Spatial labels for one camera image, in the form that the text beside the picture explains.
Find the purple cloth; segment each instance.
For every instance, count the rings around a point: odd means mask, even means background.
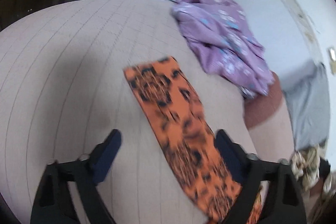
[[[273,76],[243,9],[233,0],[173,0],[173,15],[203,70],[251,92],[268,94]]]

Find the gray cloth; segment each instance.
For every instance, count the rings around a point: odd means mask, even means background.
[[[291,118],[295,150],[315,146],[329,136],[330,102],[326,69],[315,67],[290,90],[284,90]]]

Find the yellow orange fabric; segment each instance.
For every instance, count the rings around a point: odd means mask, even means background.
[[[172,57],[124,70],[185,194],[211,219],[225,218],[241,191],[214,147],[196,91]],[[258,195],[248,224],[258,221]]]

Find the folded orange cloth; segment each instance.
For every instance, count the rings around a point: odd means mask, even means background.
[[[124,73],[183,191],[212,221],[223,220],[241,185],[215,148],[202,103],[176,60],[168,57]],[[260,213],[258,195],[248,224]]]

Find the white sheet with lines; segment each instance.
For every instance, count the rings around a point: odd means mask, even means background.
[[[29,223],[50,159],[75,160],[112,128],[122,146],[98,190],[118,224],[201,224],[180,189],[122,69],[174,56],[205,108],[254,152],[238,88],[206,75],[164,0],[80,0],[33,13],[0,32],[0,192]],[[73,183],[81,223],[89,223]]]

